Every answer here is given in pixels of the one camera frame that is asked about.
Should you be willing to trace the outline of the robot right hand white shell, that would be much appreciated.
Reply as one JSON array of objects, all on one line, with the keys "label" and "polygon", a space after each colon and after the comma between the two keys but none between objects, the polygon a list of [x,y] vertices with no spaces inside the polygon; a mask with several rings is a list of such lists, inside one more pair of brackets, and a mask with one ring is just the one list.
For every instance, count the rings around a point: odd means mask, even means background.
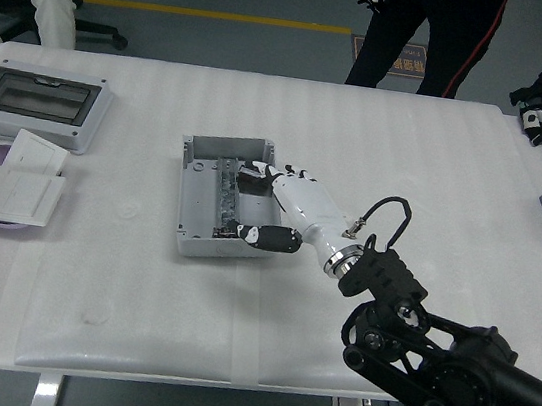
[{"label": "robot right hand white shell", "polygon": [[311,244],[322,270],[335,276],[348,259],[360,255],[357,246],[343,233],[347,223],[327,190],[305,170],[288,165],[283,170],[261,161],[245,163],[241,179],[262,181],[285,212],[289,225],[250,225],[230,222],[238,238],[259,250],[294,253]]}]

